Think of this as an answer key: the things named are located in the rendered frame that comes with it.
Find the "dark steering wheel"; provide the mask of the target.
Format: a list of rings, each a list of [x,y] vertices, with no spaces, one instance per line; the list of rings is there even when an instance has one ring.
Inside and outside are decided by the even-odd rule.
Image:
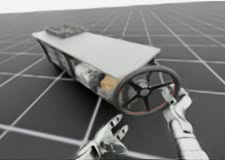
[[[169,67],[144,66],[124,77],[113,91],[112,105],[129,116],[151,115],[179,99],[181,79]]]

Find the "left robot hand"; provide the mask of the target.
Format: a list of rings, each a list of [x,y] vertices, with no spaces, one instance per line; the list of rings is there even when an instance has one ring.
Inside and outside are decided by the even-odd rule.
[[[122,154],[127,151],[127,147],[121,142],[128,132],[129,126],[124,125],[115,133],[112,129],[116,127],[123,119],[122,114],[117,114],[104,124],[95,134],[94,141],[98,145],[99,151],[105,153],[118,153]]]

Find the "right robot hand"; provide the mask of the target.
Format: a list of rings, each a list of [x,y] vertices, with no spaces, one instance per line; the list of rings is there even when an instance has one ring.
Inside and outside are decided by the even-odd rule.
[[[168,106],[163,110],[163,115],[167,123],[171,123],[174,120],[178,121],[181,125],[187,125],[187,119],[185,113],[192,104],[188,92],[184,88],[180,88],[178,91],[179,97],[174,98],[169,87],[164,87],[161,91],[164,100],[168,103]]]

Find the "grey cart with brown box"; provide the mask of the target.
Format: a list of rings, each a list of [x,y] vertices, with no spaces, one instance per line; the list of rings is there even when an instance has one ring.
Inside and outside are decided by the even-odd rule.
[[[49,62],[111,102],[118,83],[154,59],[160,48],[84,32],[59,38],[32,34]]]

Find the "grey mesh tray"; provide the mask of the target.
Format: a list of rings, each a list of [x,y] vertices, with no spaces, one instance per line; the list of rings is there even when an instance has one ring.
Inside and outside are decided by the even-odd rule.
[[[81,34],[85,32],[86,29],[79,25],[62,25],[47,27],[45,31],[59,38],[67,38],[73,35]]]

